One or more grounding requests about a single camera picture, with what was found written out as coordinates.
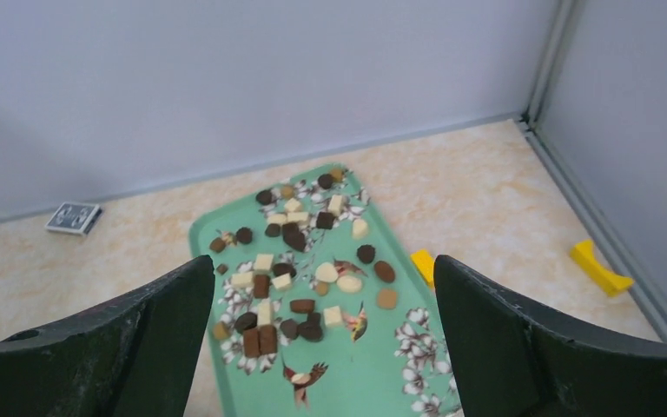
dark chocolate piece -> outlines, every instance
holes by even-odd
[[[298,322],[293,319],[287,319],[280,323],[280,331],[290,340],[298,338]]]
[[[395,281],[395,270],[385,261],[377,261],[374,264],[374,273],[384,282]]]
[[[322,189],[330,189],[334,185],[334,178],[331,174],[324,174],[318,177],[318,185]]]
[[[257,274],[254,276],[254,288],[252,288],[254,298],[269,297],[269,281],[268,275]]]
[[[300,228],[298,227],[298,223],[285,223],[282,225],[282,235],[287,235],[290,233],[298,233],[300,232]]]
[[[226,243],[223,241],[223,239],[217,237],[211,242],[211,244],[208,247],[217,254],[219,254],[223,251],[223,249],[226,248]]]
[[[357,249],[357,258],[364,263],[372,263],[374,261],[374,246],[372,245],[361,245]]]
[[[303,321],[298,325],[298,334],[307,341],[322,341],[323,329],[320,324],[311,321]]]
[[[260,352],[262,354],[277,353],[277,329],[271,324],[260,326]]]
[[[298,252],[305,252],[306,250],[306,236],[302,232],[288,233],[282,235],[282,240],[290,247]]]
[[[315,218],[315,227],[331,230],[332,228],[334,228],[334,222],[336,222],[336,216],[334,215],[334,213],[321,211],[318,214],[318,217]]]
[[[292,300],[290,311],[293,313],[312,313],[315,310],[315,300]]]
[[[252,242],[252,229],[251,228],[240,228],[236,231],[236,241],[248,245]]]
[[[275,263],[272,266],[272,273],[274,276],[280,276],[284,274],[290,274],[290,278],[294,278],[295,274],[298,272],[293,268],[293,265],[290,265],[289,263],[285,262],[280,262],[280,263]]]
[[[279,224],[268,224],[265,229],[265,235],[267,237],[277,237],[280,235],[280,225]]]
[[[259,358],[261,356],[259,330],[257,328],[244,330],[242,337],[244,339],[244,356]]]
[[[274,195],[272,195],[272,191],[268,189],[263,189],[262,191],[257,193],[257,196],[255,198],[257,202],[263,206],[272,204],[272,201],[274,201]]]
[[[257,327],[257,314],[247,311],[246,313],[239,316],[238,319],[234,322],[234,330],[240,334],[244,334],[245,330],[250,328]]]

white chocolate piece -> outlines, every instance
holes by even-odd
[[[305,211],[298,211],[287,215],[288,223],[298,223],[301,226],[308,223],[309,219],[310,219],[310,214]]]
[[[287,215],[282,213],[271,215],[267,218],[267,224],[279,224],[282,226],[285,223],[287,223]]]
[[[310,381],[310,374],[295,374],[290,378],[290,382],[293,384],[306,384]]]
[[[352,238],[363,239],[364,236],[369,235],[369,225],[362,219],[354,219],[352,223]]]
[[[334,195],[331,197],[331,201],[328,202],[328,212],[338,217],[341,215],[341,209],[343,206],[344,206],[344,196]]]
[[[339,271],[330,262],[323,262],[315,269],[315,279],[321,282],[333,283],[339,279]]]
[[[257,259],[254,261],[254,270],[260,272],[267,272],[272,269],[272,261],[274,255],[270,254],[258,254]]]
[[[339,289],[345,293],[358,293],[364,285],[356,276],[344,275],[336,282]]]
[[[254,285],[254,274],[251,271],[231,275],[231,286],[234,288],[251,288]]]
[[[285,211],[288,213],[294,213],[296,211],[303,210],[303,203],[291,198],[285,203]]]
[[[257,306],[257,327],[272,324],[274,309],[272,303],[266,298]]]
[[[273,278],[272,285],[274,289],[285,291],[293,287],[293,279],[290,277],[290,274],[283,274]]]
[[[339,306],[324,308],[323,322],[326,323],[327,328],[341,326],[344,324],[344,318],[341,317],[341,308]]]

bird illustration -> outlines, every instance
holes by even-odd
[[[349,261],[337,261],[336,258],[334,258],[333,267],[336,268],[336,272],[339,273],[340,278],[347,273],[367,276],[366,272]]]
[[[364,302],[361,302],[359,307],[359,315],[352,317],[349,314],[342,314],[344,322],[347,324],[347,329],[352,332],[352,342],[356,342],[364,335],[367,330],[367,313],[364,311]]]
[[[313,365],[310,373],[297,374],[293,369],[285,365],[285,358],[282,358],[282,376],[293,384],[293,399],[297,408],[300,408],[300,404],[305,404],[306,408],[310,409],[306,389],[319,380],[326,373],[327,369],[328,365],[318,362]]]

brown oval chocolate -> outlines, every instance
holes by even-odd
[[[395,281],[395,270],[385,261],[377,261],[374,264],[374,273],[384,282]]]

tan round biscuit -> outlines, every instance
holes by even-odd
[[[377,293],[377,306],[385,310],[392,310],[398,305],[398,292],[394,289],[383,288]]]

